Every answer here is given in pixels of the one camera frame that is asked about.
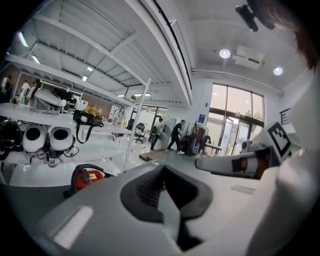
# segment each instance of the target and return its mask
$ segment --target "man in black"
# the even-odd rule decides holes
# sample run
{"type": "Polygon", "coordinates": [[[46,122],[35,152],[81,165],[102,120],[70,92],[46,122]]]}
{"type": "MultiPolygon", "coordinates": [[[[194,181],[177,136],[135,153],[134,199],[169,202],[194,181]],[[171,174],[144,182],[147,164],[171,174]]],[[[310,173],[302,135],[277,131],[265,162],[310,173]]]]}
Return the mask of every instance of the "man in black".
{"type": "Polygon", "coordinates": [[[166,149],[167,152],[170,151],[171,146],[176,143],[176,148],[178,149],[178,154],[179,155],[183,155],[185,152],[181,151],[181,147],[180,147],[180,139],[179,139],[179,135],[182,138],[182,134],[181,134],[181,129],[182,126],[185,124],[185,120],[181,120],[180,123],[178,123],[172,130],[171,133],[171,142],[168,146],[168,148],[166,149]]]}

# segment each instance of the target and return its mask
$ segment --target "white shelf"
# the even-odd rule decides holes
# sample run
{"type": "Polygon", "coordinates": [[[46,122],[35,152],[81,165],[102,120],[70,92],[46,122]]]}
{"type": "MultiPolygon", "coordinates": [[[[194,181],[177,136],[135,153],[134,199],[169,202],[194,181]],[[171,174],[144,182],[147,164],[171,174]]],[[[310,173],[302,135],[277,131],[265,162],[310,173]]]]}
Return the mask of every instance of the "white shelf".
{"type": "MultiPolygon", "coordinates": [[[[76,129],[77,127],[77,123],[73,120],[72,115],[39,113],[33,111],[32,107],[22,104],[0,104],[0,116],[52,127],[65,127],[71,129],[76,129]]],[[[88,125],[80,125],[80,130],[87,131],[89,128],[90,126],[88,125]]],[[[132,133],[131,130],[117,127],[110,122],[103,122],[103,127],[94,127],[92,131],[117,134],[132,133]]]]}
{"type": "MultiPolygon", "coordinates": [[[[127,153],[127,150],[121,148],[117,142],[114,142],[110,139],[89,138],[89,140],[84,144],[76,141],[75,146],[79,148],[79,153],[72,157],[66,157],[64,160],[65,164],[109,159],[126,155],[127,153]]],[[[2,162],[9,164],[29,165],[30,158],[31,155],[25,153],[24,151],[19,153],[12,151],[2,162]]],[[[38,164],[45,164],[44,160],[37,160],[37,162],[38,164]]]]}

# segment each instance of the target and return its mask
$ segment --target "red and black device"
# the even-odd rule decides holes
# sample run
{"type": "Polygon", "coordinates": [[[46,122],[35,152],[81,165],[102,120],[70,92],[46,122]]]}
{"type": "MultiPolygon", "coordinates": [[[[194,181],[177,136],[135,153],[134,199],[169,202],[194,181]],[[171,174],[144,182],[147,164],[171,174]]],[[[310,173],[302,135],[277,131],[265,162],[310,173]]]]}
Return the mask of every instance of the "red and black device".
{"type": "Polygon", "coordinates": [[[72,173],[70,190],[63,192],[64,198],[71,197],[78,191],[89,186],[91,183],[113,176],[116,175],[113,175],[94,164],[79,164],[72,173]]]}

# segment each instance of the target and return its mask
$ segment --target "white robot body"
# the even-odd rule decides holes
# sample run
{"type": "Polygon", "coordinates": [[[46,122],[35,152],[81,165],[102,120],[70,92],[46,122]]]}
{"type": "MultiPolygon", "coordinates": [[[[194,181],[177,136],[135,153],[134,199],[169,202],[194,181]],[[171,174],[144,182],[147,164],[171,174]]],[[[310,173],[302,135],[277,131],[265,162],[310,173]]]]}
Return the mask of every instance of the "white robot body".
{"type": "Polygon", "coordinates": [[[28,124],[23,135],[23,149],[27,153],[37,152],[45,145],[47,133],[47,127],[43,124],[28,124]]]}
{"type": "Polygon", "coordinates": [[[74,138],[70,128],[54,127],[50,133],[50,146],[55,151],[65,151],[73,144],[74,138]]]}

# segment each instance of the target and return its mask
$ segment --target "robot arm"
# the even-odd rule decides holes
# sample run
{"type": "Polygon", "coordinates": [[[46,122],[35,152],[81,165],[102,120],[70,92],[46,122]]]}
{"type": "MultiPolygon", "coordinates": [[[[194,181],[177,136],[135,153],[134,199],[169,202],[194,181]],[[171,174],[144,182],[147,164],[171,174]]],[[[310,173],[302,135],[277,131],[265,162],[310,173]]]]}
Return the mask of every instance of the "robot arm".
{"type": "Polygon", "coordinates": [[[216,175],[260,179],[266,169],[281,165],[290,148],[285,130],[276,122],[245,141],[239,155],[200,157],[195,167],[216,175]]]}

